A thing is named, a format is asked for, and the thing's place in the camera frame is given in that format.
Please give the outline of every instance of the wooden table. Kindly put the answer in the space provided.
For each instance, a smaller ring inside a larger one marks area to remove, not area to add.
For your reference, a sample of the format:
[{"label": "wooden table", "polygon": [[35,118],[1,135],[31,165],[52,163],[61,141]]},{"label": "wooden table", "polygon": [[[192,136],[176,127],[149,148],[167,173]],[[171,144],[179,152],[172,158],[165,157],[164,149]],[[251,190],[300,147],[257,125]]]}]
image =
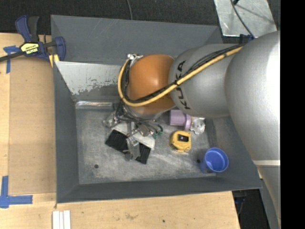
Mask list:
[{"label": "wooden table", "polygon": [[[0,56],[4,46],[22,42],[0,33]],[[230,191],[56,204],[51,72],[36,58],[11,60],[9,74],[0,63],[0,178],[9,175],[9,195],[33,194],[33,204],[0,208],[0,228],[48,229],[54,210],[71,211],[72,229],[240,228]]]}]

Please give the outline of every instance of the white bar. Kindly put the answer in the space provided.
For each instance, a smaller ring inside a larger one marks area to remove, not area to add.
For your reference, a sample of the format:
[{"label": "white bar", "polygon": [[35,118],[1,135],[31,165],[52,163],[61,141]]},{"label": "white bar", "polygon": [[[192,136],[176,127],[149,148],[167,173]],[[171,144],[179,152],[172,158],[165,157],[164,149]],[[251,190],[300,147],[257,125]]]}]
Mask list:
[{"label": "white bar", "polygon": [[61,229],[60,226],[60,213],[59,211],[53,211],[52,213],[52,229]]},{"label": "white bar", "polygon": [[69,210],[63,211],[63,228],[71,229],[71,213]]},{"label": "white bar", "polygon": [[59,224],[60,224],[60,229],[64,229],[65,227],[63,226],[63,212],[59,212]]},{"label": "white bar", "polygon": [[280,160],[253,160],[256,166],[280,166]]}]

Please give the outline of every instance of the black carpet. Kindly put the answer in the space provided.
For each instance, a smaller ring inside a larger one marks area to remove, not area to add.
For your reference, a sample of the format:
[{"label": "black carpet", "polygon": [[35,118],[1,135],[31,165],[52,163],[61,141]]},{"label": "black carpet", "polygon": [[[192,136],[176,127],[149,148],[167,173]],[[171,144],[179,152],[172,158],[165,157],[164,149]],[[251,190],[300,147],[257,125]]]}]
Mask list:
[{"label": "black carpet", "polygon": [[[133,19],[174,23],[219,25],[213,0],[129,0]],[[268,0],[277,28],[280,30],[281,0]],[[0,0],[0,32],[15,32],[15,20],[21,15],[39,16],[39,34],[51,34],[50,15],[71,15],[130,19],[126,0]],[[223,38],[238,42],[238,38]],[[258,190],[248,190],[243,207],[240,203],[242,229],[268,229],[264,207]]]}]

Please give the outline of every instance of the tape measure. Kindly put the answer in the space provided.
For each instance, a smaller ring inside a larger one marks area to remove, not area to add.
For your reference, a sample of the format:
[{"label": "tape measure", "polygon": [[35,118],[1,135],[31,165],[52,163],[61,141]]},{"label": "tape measure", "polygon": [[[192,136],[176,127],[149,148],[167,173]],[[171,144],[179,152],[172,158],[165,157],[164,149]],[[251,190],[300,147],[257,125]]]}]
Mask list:
[{"label": "tape measure", "polygon": [[171,147],[177,152],[188,152],[191,149],[191,133],[175,131],[171,136]]}]

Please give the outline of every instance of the blue cup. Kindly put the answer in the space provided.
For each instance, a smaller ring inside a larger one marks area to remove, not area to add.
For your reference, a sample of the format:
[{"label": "blue cup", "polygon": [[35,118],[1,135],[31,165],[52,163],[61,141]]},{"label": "blue cup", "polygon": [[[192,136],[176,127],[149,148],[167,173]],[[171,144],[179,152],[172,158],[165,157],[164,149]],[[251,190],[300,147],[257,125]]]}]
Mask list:
[{"label": "blue cup", "polygon": [[229,159],[225,152],[217,147],[208,149],[199,166],[204,173],[219,173],[228,168]]}]

